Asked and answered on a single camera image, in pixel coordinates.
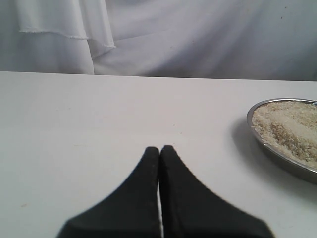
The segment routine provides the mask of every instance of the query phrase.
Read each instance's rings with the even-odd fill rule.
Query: white tabletop
[[[259,101],[316,92],[317,82],[0,72],[0,237],[55,237],[116,189],[146,146],[170,144],[277,238],[311,238],[316,185],[263,155],[246,114]]]

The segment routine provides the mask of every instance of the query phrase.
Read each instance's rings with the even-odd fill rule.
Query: oval metal tray
[[[253,127],[253,123],[252,123],[253,113],[258,107],[263,106],[263,105],[268,104],[268,103],[272,103],[272,102],[285,102],[285,101],[301,102],[301,103],[312,104],[312,105],[317,106],[317,101],[305,100],[305,99],[278,98],[278,99],[266,100],[266,101],[257,103],[253,107],[251,107],[251,109],[249,110],[248,115],[247,115],[248,126],[249,126],[251,132],[253,133],[253,135],[255,136],[256,140],[258,141],[258,143],[264,149],[264,152],[267,153],[267,155],[269,156],[269,158],[273,162],[275,162],[277,165],[279,165],[284,170],[292,173],[293,175],[295,175],[301,179],[304,179],[308,182],[312,182],[312,183],[317,184],[317,169],[314,169],[314,168],[309,167],[307,165],[304,165],[298,161],[295,161],[295,160],[289,158],[288,156],[284,155],[283,153],[281,153],[277,149],[275,149],[273,146],[265,143],[262,140],[261,136],[257,133],[257,131]]]

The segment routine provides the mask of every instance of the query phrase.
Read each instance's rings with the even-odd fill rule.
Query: white fabric curtain
[[[4,37],[16,41],[1,58],[13,54],[13,70],[93,74],[93,58],[115,48],[105,0],[10,1],[0,7],[15,32]]]

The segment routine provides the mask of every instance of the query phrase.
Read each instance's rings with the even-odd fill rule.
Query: rice
[[[268,103],[254,111],[252,123],[265,143],[317,169],[317,106],[290,101]]]

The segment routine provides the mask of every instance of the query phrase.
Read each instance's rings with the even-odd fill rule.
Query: white backdrop
[[[18,32],[1,4],[0,70],[317,80],[315,0],[106,0],[116,48],[98,57],[84,40]]]

